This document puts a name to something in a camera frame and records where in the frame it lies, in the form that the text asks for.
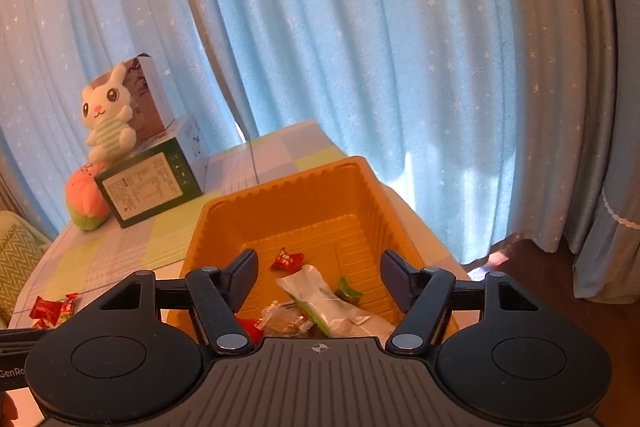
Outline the left hand orange glove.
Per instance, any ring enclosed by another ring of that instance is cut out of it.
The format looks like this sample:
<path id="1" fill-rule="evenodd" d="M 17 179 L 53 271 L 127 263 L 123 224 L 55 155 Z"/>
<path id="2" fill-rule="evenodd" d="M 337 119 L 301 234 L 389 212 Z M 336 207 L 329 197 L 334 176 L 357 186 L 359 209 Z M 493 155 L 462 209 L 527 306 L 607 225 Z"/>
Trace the left hand orange glove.
<path id="1" fill-rule="evenodd" d="M 12 397 L 2 391 L 0 393 L 0 427 L 14 427 L 18 412 Z"/>

